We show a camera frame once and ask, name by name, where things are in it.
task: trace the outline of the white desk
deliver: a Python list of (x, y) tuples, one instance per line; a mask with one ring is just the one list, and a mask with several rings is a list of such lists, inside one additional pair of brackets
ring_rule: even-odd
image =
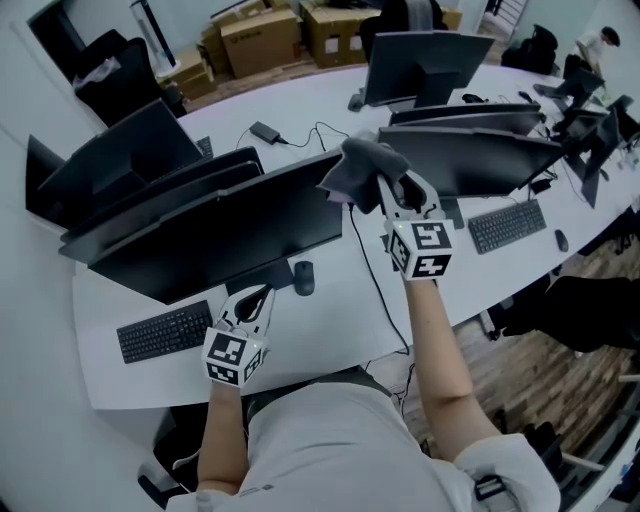
[[(324, 121), (350, 134), (386, 126), (386, 107), (365, 107), (359, 114), (346, 105), (353, 92), (364, 84), (366, 69), (336, 71), (266, 87), (194, 112), (181, 119), (194, 139), (210, 136), (216, 155), (233, 150), (251, 124), (260, 120), (277, 128), (287, 140), (301, 144), (316, 121)], [(544, 82), (560, 80), (519, 70), (482, 66), (469, 92), (500, 101), (521, 101), (517, 93)], [(462, 92), (452, 103), (459, 102)], [(540, 100), (547, 113), (560, 114), (552, 102)], [(321, 131), (328, 147), (342, 137), (328, 129)], [(254, 145), (267, 172), (319, 154), (317, 139), (303, 149), (274, 147), (246, 134), (242, 145)], [(517, 243), (480, 256), (467, 230), (457, 231), (456, 254), (440, 291), (452, 324), (471, 318), (524, 288), (595, 238), (640, 194), (640, 173), (619, 170), (616, 154), (605, 166), (611, 181), (600, 180), (596, 209), (591, 209), (571, 190), (567, 173), (556, 165), (559, 180), (539, 196), (548, 229)], [(574, 186), (578, 178), (571, 173)], [(526, 192), (514, 193), (518, 200)], [(512, 204), (509, 199), (465, 199), (465, 217)], [(391, 269), (380, 235), (383, 221), (379, 211), (369, 216), (355, 213), (365, 248), (384, 293), (394, 322), (407, 341), (411, 329), (399, 275)], [(562, 229), (570, 251), (556, 246), (554, 230)], [(292, 287), (277, 293), (268, 332), (272, 352), (267, 363), (245, 388), (245, 393), (292, 384), (308, 378), (342, 370), (382, 357), (402, 348), (389, 325), (364, 265), (348, 215), (343, 219), (343, 237), (296, 259), (315, 264), (316, 290), (299, 297)], [(79, 270), (73, 279), (73, 300), (78, 349), (91, 404), (96, 409), (138, 409), (203, 402), (208, 399), (209, 382), (200, 365), (200, 350), (192, 349), (170, 356), (125, 365), (116, 328), (144, 320), (182, 305), (206, 298), (217, 314), (226, 292), (211, 289), (181, 303), (165, 306), (91, 271)]]

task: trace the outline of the person in background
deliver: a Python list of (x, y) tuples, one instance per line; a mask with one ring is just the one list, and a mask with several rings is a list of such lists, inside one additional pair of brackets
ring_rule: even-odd
[(567, 79), (578, 69), (586, 69), (604, 80), (600, 59), (604, 47), (620, 46), (620, 36), (611, 27), (604, 27), (600, 32), (587, 32), (576, 41), (571, 55), (564, 63), (564, 78)]

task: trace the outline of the person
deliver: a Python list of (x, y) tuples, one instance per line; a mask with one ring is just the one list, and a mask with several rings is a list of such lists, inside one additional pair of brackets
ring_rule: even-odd
[(620, 46), (620, 36), (611, 27), (604, 27), (600, 32), (587, 32), (576, 41), (571, 55), (564, 63), (564, 78), (568, 78), (578, 69), (583, 68), (604, 79), (600, 60), (604, 47)]
[(248, 448), (239, 390), (214, 383), (198, 490), (167, 510), (490, 511), (476, 482), (497, 476), (500, 495), (517, 502), (499, 510), (557, 511), (560, 492), (536, 452), (480, 408), (435, 283), (405, 289), (422, 407), (444, 460), (421, 452), (390, 394), (361, 368), (258, 394), (246, 411)]

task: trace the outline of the black monitor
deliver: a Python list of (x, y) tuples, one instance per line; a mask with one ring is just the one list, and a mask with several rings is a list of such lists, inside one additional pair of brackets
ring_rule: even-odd
[(341, 157), (331, 151), (203, 197), (89, 268), (165, 304), (223, 283), (229, 294), (260, 283), (287, 286), (287, 258), (342, 234), (342, 205), (317, 188)]
[(262, 163), (258, 152), (253, 146), (247, 146), (244, 148), (236, 149), (230, 153), (225, 153), (212, 160), (200, 160), (193, 165), (180, 169), (177, 172), (170, 173), (163, 178), (154, 181), (151, 185), (134, 192), (123, 199), (113, 203), (108, 208), (100, 211), (93, 217), (89, 218), (79, 226), (64, 233), (60, 240), (65, 243), (69, 243), (76, 238), (86, 235), (90, 231), (94, 230), (101, 224), (121, 215), (131, 208), (141, 205), (145, 201), (156, 198), (161, 194), (170, 192), (174, 189), (182, 187), (190, 182), (199, 180), (204, 177), (212, 176), (216, 173), (225, 171), (236, 165), (244, 164), (246, 162), (254, 162), (258, 167), (259, 174), (264, 174), (262, 169)]
[(633, 105), (633, 103), (634, 103), (634, 99), (631, 96), (627, 96), (626, 94), (623, 94), (616, 101), (614, 101), (611, 105), (609, 105), (607, 107), (607, 110), (609, 112), (611, 112), (612, 110), (615, 110), (618, 113), (626, 112), (627, 109), (631, 105)]
[(558, 87), (550, 87), (543, 84), (535, 84), (533, 90), (540, 96), (552, 98), (558, 108), (563, 112), (567, 110), (564, 100), (571, 96), (573, 103), (571, 109), (582, 108), (591, 95), (604, 85), (604, 80), (599, 76), (590, 73), (586, 69), (578, 69), (569, 76)]
[(159, 99), (87, 142), (38, 190), (83, 221), (200, 159), (198, 147)]
[(176, 208), (262, 174), (253, 161), (245, 161), (224, 169), (216, 169), (210, 164), (211, 161), (195, 164), (194, 168), (190, 169), (191, 174), (200, 174), (200, 177), (182, 186), (167, 189), (147, 198), (144, 196), (148, 194), (136, 194), (137, 202), (127, 200), (129, 208), (120, 210), (102, 222), (96, 222), (85, 234), (74, 237), (61, 247), (60, 254), (82, 263), (89, 263), (112, 245), (157, 222), (163, 215), (171, 213)]
[(28, 211), (47, 219), (58, 226), (69, 229), (73, 218), (54, 197), (38, 192), (38, 187), (60, 169), (65, 160), (56, 155), (33, 135), (29, 135), (27, 145), (27, 166), (25, 180), (25, 206)]
[[(567, 152), (567, 163), (582, 181), (582, 195), (592, 208), (596, 206), (600, 169), (620, 146), (621, 140), (618, 115), (613, 110), (594, 129), (585, 134), (581, 144), (574, 145)], [(581, 155), (586, 151), (590, 151), (591, 156), (585, 163)]]
[(553, 125), (555, 135), (553, 140), (557, 142), (569, 142), (582, 139), (591, 129), (595, 128), (604, 118), (606, 112), (592, 112), (583, 109), (571, 109), (565, 113), (564, 119)]
[(493, 41), (446, 31), (376, 34), (363, 102), (446, 105), (454, 89), (469, 85)]
[(445, 198), (506, 196), (563, 154), (556, 142), (494, 130), (390, 127), (380, 129), (378, 141)]
[(389, 126), (424, 121), (435, 117), (464, 116), (473, 114), (500, 114), (540, 112), (539, 103), (463, 103), (461, 105), (438, 105), (394, 112)]
[(634, 146), (640, 138), (640, 124), (627, 114), (627, 109), (633, 105), (633, 102), (633, 98), (623, 94), (607, 107), (609, 112), (615, 110), (618, 116), (618, 131), (622, 137), (623, 147)]
[(484, 128), (529, 135), (539, 123), (543, 122), (541, 112), (499, 112), (483, 114), (463, 114), (459, 116), (433, 117), (420, 121), (408, 121), (395, 126), (424, 126), (433, 128)]

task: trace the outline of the human arm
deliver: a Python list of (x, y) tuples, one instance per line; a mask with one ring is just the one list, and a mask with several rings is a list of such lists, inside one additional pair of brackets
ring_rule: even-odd
[(237, 494), (248, 470), (240, 390), (213, 383), (198, 460), (198, 490)]
[(422, 407), (441, 454), (453, 461), (476, 441), (499, 436), (473, 383), (433, 281), (405, 283)]

